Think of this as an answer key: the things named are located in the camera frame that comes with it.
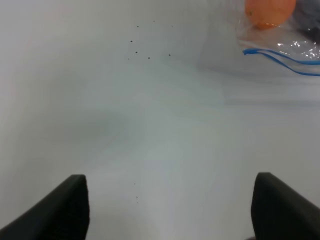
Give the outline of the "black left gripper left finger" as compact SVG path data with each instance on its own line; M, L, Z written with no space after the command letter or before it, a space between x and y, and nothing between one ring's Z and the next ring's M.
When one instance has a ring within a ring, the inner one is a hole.
M87 179L73 174L0 229L2 240L84 240L90 225Z

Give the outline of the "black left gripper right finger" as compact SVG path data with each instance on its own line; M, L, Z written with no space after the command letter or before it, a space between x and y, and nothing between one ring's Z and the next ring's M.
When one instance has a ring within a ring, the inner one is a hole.
M256 240L320 238L320 208L270 172L255 178L251 220Z

